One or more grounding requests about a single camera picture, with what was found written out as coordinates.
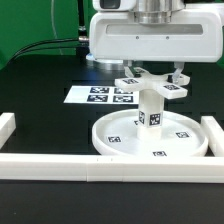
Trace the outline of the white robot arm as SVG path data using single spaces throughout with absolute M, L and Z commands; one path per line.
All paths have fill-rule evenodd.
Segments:
M 216 62 L 223 54 L 224 3 L 93 0 L 89 32 L 96 59 Z

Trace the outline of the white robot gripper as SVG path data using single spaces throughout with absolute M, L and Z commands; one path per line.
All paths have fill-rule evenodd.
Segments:
M 222 56 L 224 17 L 213 8 L 175 12 L 169 23 L 140 24 L 132 12 L 99 12 L 90 25 L 90 52 L 97 59 L 124 60 L 133 78 L 134 61 L 175 62 L 177 84 L 183 62 L 215 62 Z

